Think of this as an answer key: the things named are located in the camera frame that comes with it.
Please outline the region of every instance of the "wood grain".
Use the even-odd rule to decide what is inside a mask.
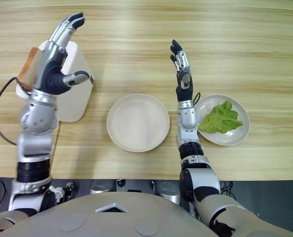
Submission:
[[[83,11],[73,36],[95,87],[84,116],[62,123],[54,178],[178,179],[175,70],[170,42],[185,48],[194,91],[223,94],[248,112],[251,131],[233,147],[201,138],[221,180],[293,179],[293,0],[13,0],[0,1],[0,89],[32,47],[67,15]],[[0,101],[0,128],[16,141],[24,101],[11,85]],[[163,102],[170,132],[136,154],[109,138],[106,118],[121,97],[145,93]],[[0,138],[0,176],[14,177],[16,147]]]

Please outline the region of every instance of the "black wire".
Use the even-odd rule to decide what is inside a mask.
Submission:
[[[3,201],[4,198],[5,198],[5,195],[6,195],[6,187],[5,187],[5,184],[4,184],[4,182],[2,181],[1,178],[0,178],[0,182],[1,182],[1,184],[3,185],[3,189],[4,189],[3,197],[2,197],[2,199],[0,200],[0,204],[1,204],[2,201]]]
[[[3,94],[3,92],[6,90],[6,88],[14,81],[14,80],[17,80],[17,78],[16,77],[13,77],[13,78],[11,78],[4,86],[3,86],[3,88],[2,88],[2,90],[0,90],[0,97],[2,96],[2,94]],[[12,141],[10,141],[8,138],[6,138],[3,134],[2,134],[2,132],[0,131],[0,135],[1,135],[1,137],[2,138],[4,138],[4,140],[5,141],[7,141],[7,142],[9,142],[10,144],[13,144],[13,145],[17,145],[15,142],[12,142]]]
[[[4,86],[3,86],[3,88],[2,88],[2,90],[0,90],[0,97],[2,96],[2,94],[3,94],[3,92],[6,90],[6,88],[13,82],[13,81],[16,81],[19,85],[20,85],[20,87],[22,88],[22,90],[27,94],[27,95],[29,95],[30,96],[30,94],[27,92],[27,90],[26,90],[26,88],[19,82],[19,80],[18,80],[18,78],[17,77],[13,77],[13,78],[11,78]],[[10,144],[12,144],[12,145],[17,145],[15,142],[12,142],[12,141],[10,141],[7,137],[5,137],[4,136],[4,134],[0,131],[0,136],[2,137],[2,138],[4,138],[4,140],[5,141],[7,141],[7,142],[9,142]]]
[[[196,105],[200,99],[201,93],[198,92],[194,98],[194,100],[192,101],[194,105]]]
[[[223,187],[221,188],[221,194],[233,197],[236,200],[236,196],[232,193],[233,181],[230,181],[227,185],[226,182],[223,182]]]

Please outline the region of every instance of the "lettuce leaf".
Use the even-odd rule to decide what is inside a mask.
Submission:
[[[243,125],[242,121],[237,120],[239,114],[231,109],[232,103],[230,101],[215,106],[211,113],[204,117],[199,129],[209,133],[226,133]]]

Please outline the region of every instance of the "empty plate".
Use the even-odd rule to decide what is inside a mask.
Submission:
[[[206,131],[198,131],[208,141],[222,146],[231,146],[242,142],[250,131],[250,119],[243,107],[235,100],[227,96],[209,95],[199,100],[196,104],[196,109],[198,117],[200,121],[202,121],[206,115],[210,114],[214,106],[221,105],[225,101],[230,101],[232,103],[232,110],[238,112],[239,114],[237,119],[239,121],[243,121],[244,124],[239,126],[237,129],[230,130],[223,134],[220,132],[211,134]]]
[[[132,94],[118,100],[107,117],[110,138],[122,149],[146,152],[160,145],[170,129],[164,105],[154,97]]]

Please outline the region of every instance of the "black cable on floor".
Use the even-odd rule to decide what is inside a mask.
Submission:
[[[1,184],[3,185],[3,189],[4,189],[4,193],[3,193],[3,197],[2,197],[2,199],[0,200],[0,204],[2,203],[2,201],[4,200],[4,198],[5,198],[5,195],[6,195],[6,187],[5,187],[5,184],[4,184],[4,182],[3,182],[3,180],[0,178],[0,182],[1,182]]]

